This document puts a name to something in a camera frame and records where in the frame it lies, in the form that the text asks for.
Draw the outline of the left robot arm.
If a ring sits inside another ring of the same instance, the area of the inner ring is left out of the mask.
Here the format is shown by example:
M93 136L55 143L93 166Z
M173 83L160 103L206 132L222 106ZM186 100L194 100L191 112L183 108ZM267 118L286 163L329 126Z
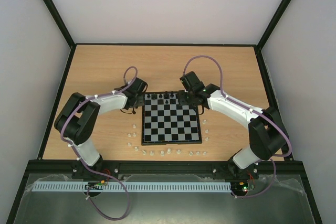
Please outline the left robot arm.
M147 87L145 81L135 78L105 94L85 96L75 92L55 119L54 127L77 158L94 167L102 160L91 139L97 117L113 110L139 107Z

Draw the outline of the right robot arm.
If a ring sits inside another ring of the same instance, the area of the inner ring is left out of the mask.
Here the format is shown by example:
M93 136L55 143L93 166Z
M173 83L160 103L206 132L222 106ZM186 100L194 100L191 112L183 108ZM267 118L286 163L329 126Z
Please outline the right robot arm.
M184 90L178 92L179 104L200 105L208 110L220 112L247 129L248 146L229 160L229 172L232 176L242 177L251 164L269 160L289 140L276 109L262 109L241 102L214 84L205 86L193 71L183 74L180 82Z

